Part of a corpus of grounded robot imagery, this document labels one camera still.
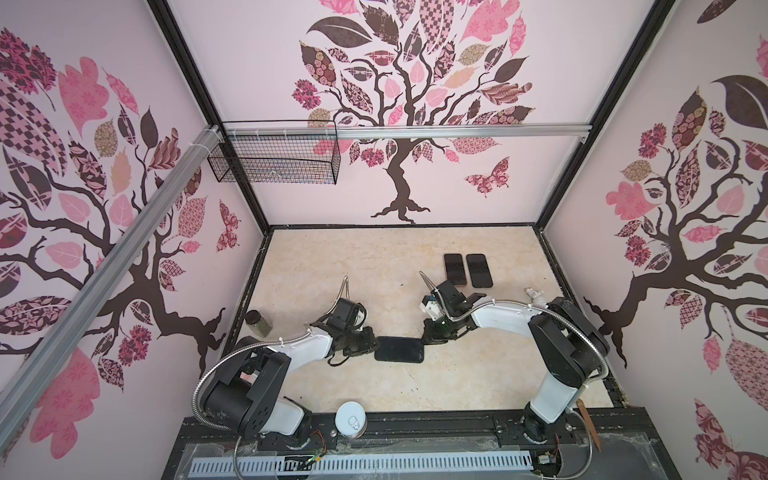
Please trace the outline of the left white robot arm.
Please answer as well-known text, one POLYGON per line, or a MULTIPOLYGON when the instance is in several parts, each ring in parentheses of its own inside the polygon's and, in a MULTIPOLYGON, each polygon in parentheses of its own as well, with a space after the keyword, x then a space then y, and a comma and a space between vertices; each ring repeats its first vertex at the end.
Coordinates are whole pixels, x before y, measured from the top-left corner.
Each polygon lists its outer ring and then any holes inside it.
POLYGON ((294 338, 242 338, 200 379, 191 399, 193 415, 209 428, 246 440, 268 433, 305 440, 311 412, 281 395, 287 376, 336 354, 346 361, 375 352, 379 343, 366 319, 362 304, 340 298, 294 338))

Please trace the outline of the black smartphone with silver frame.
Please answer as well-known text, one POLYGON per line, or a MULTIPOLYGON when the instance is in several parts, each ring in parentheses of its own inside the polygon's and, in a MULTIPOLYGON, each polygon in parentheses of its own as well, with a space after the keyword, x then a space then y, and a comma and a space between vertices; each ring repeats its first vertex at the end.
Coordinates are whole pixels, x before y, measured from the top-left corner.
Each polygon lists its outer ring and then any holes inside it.
POLYGON ((466 286, 467 275, 463 255, 447 253, 443 258, 447 280, 455 286, 466 286))

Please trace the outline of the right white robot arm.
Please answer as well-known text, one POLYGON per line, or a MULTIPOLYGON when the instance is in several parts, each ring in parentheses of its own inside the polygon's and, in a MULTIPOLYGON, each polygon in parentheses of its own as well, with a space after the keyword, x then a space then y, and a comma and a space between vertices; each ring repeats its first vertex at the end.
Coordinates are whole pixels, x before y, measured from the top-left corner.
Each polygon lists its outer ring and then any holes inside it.
POLYGON ((547 373, 524 409, 522 424, 528 436, 541 436, 572 411, 582 393, 610 373, 610 347, 572 301, 533 298, 530 302, 466 296, 449 281, 422 280, 428 288, 420 309, 424 320, 422 342, 441 345, 479 329, 500 330, 530 338, 538 348, 547 373))

